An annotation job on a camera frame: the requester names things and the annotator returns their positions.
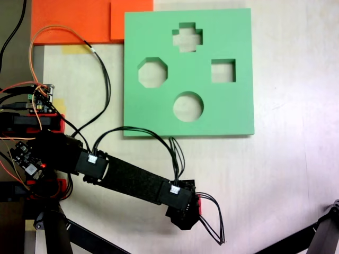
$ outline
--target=circuit board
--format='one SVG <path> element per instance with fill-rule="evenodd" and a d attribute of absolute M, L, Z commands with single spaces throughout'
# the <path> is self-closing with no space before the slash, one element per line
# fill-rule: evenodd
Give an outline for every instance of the circuit board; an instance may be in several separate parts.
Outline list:
<path fill-rule="evenodd" d="M 40 159 L 31 156 L 29 147 L 21 141 L 15 145 L 15 149 L 11 149 L 11 155 L 13 160 L 34 179 L 38 179 L 46 167 Z"/>
<path fill-rule="evenodd" d="M 47 88 L 43 88 L 42 90 L 47 94 L 47 98 L 50 103 L 53 103 L 53 90 L 54 90 L 54 85 L 52 84 L 47 84 Z M 32 105 L 32 98 L 33 95 L 29 94 L 28 95 L 28 101 L 29 101 L 29 112 L 32 114 L 34 113 L 33 110 L 33 105 Z M 46 106 L 43 101 L 38 99 L 36 96 L 34 97 L 34 105 L 36 107 L 37 113 L 38 114 L 55 114 L 55 111 L 51 109 L 49 106 Z"/>

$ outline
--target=orange wire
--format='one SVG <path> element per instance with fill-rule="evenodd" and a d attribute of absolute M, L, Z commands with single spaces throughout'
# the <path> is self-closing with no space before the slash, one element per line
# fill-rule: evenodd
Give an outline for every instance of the orange wire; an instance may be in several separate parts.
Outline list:
<path fill-rule="evenodd" d="M 7 168 L 2 164 L 2 161 L 0 161 L 0 165 L 5 169 L 5 171 L 10 175 L 10 176 L 12 176 L 15 180 L 17 180 L 19 183 L 22 183 L 19 179 L 17 179 L 15 176 L 13 176 L 12 174 L 11 174 L 11 172 L 9 172 L 8 170 L 7 170 Z"/>
<path fill-rule="evenodd" d="M 80 34 L 78 34 L 75 30 L 73 30 L 72 28 L 70 28 L 68 26 L 65 26 L 65 25 L 48 25 L 48 26 L 45 26 L 45 27 L 41 28 L 33 36 L 32 40 L 31 40 L 31 43 L 30 43 L 29 50 L 28 50 L 28 59 L 29 59 L 30 70 L 31 70 L 31 74 L 33 76 L 33 79 L 35 81 L 38 81 L 38 78 L 37 78 L 37 76 L 36 76 L 36 74 L 34 72 L 34 68 L 33 68 L 33 44 L 34 44 L 34 41 L 39 36 L 39 34 L 42 33 L 43 31 L 46 31 L 46 30 L 49 30 L 49 29 L 57 29 L 57 28 L 59 28 L 59 29 L 61 28 L 61 29 L 65 29 L 67 31 L 70 31 L 73 34 L 75 34 L 77 37 L 79 37 L 82 41 L 85 41 L 85 39 Z"/>
<path fill-rule="evenodd" d="M 10 89 L 12 87 L 15 87 L 15 86 L 21 86 L 21 85 L 25 85 L 25 84 L 37 84 L 38 86 L 43 86 L 43 87 L 47 87 L 46 85 L 42 84 L 42 83 L 39 83 L 39 82 L 35 82 L 35 81 L 26 81 L 26 82 L 21 82 L 21 83 L 17 83 L 17 84 L 14 84 L 14 85 L 11 85 L 9 87 L 6 87 L 5 89 L 3 89 L 2 91 L 0 91 L 0 94 L 5 92 L 7 89 Z"/>
<path fill-rule="evenodd" d="M 38 112 L 37 112 L 37 109 L 36 109 L 35 104 L 34 104 L 34 93 L 32 94 L 32 106 L 33 106 L 35 115 L 37 116 L 37 119 L 38 119 L 38 122 L 39 122 L 39 125 L 40 125 L 40 131 L 42 131 L 41 120 L 40 120 L 40 118 L 39 118 L 39 116 L 38 116 Z"/>
<path fill-rule="evenodd" d="M 11 137 L 7 136 L 6 134 L 3 134 L 3 136 L 5 136 L 6 138 L 9 138 L 10 140 L 12 140 L 14 143 L 17 143 L 14 139 L 12 139 Z"/>
<path fill-rule="evenodd" d="M 1 139 L 5 139 L 5 140 L 7 140 L 7 139 L 33 140 L 33 139 L 35 139 L 35 138 L 14 138 L 14 137 L 10 137 L 10 138 L 1 138 Z"/>

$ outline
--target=white table surface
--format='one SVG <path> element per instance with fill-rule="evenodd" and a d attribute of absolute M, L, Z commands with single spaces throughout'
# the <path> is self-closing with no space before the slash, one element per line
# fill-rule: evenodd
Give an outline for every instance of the white table surface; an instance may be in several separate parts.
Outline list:
<path fill-rule="evenodd" d="M 339 198 L 339 1 L 155 0 L 156 11 L 242 7 L 252 9 L 255 135 L 178 138 L 187 162 L 182 179 L 195 179 L 198 191 L 217 199 L 227 242 L 218 246 L 200 223 L 180 231 L 165 216 L 167 206 L 84 183 L 82 176 L 73 177 L 74 192 L 62 202 L 68 218 L 131 253 L 250 254 L 314 223 Z M 90 145 L 122 125 L 123 110 L 123 46 L 95 48 L 112 80 L 112 101 L 82 131 Z M 103 76 L 91 55 L 45 47 L 43 82 L 56 86 L 76 126 L 103 107 Z M 156 140 L 114 133 L 100 149 L 173 178 Z M 204 200 L 202 207 L 216 228 L 215 206 Z M 46 253 L 44 245 L 39 232 L 38 254 Z"/>

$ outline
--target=cross-shaped hole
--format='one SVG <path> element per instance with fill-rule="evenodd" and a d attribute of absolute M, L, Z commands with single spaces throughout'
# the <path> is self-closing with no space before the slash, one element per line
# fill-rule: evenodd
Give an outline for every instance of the cross-shaped hole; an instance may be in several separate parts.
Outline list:
<path fill-rule="evenodd" d="M 202 29 L 196 29 L 195 23 L 179 23 L 179 29 L 172 30 L 173 45 L 180 52 L 196 52 L 197 45 L 202 45 Z"/>

